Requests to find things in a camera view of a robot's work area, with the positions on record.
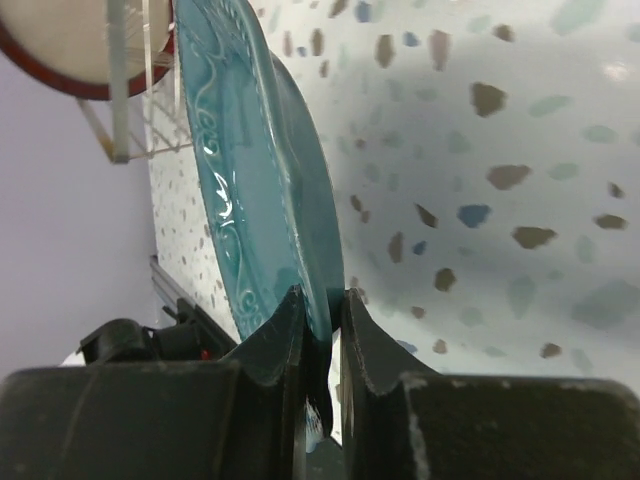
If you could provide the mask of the teal embossed plate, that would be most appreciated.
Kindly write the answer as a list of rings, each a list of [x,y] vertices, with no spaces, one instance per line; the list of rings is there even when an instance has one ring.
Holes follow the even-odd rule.
[[[301,289],[317,362],[309,444],[333,428],[328,387],[344,263],[327,163],[308,107],[246,1],[178,1],[176,38],[208,228],[242,338]]]

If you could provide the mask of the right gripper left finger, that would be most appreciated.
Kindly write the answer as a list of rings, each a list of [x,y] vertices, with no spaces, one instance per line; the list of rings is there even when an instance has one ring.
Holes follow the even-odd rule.
[[[301,479],[298,288],[218,361],[27,369],[1,384],[5,479]]]

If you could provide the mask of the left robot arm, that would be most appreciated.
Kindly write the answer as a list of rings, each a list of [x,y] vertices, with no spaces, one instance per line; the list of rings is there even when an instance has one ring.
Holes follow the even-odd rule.
[[[215,361],[231,352],[236,343],[217,325],[183,319],[163,328],[152,328],[131,319],[111,320],[80,341],[62,362],[64,366],[138,361]]]

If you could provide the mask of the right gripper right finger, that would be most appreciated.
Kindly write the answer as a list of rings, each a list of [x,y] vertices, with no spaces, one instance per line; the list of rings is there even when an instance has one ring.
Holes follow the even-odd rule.
[[[351,479],[635,479],[639,401],[610,380],[443,375],[371,318],[341,319],[342,446]]]

